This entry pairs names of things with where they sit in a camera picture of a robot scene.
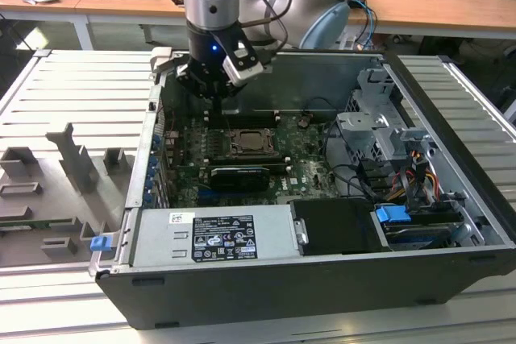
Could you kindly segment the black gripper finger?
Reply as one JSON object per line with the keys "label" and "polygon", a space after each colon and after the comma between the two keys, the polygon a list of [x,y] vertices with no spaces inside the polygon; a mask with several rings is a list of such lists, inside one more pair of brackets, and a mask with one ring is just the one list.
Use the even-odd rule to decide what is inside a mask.
{"label": "black gripper finger", "polygon": [[220,81],[220,112],[223,112],[223,104],[226,100],[232,99],[242,89],[242,86],[235,86],[228,77]]}
{"label": "black gripper finger", "polygon": [[195,97],[208,101],[215,114],[221,114],[221,73],[212,66],[189,60],[177,70],[176,80]]}

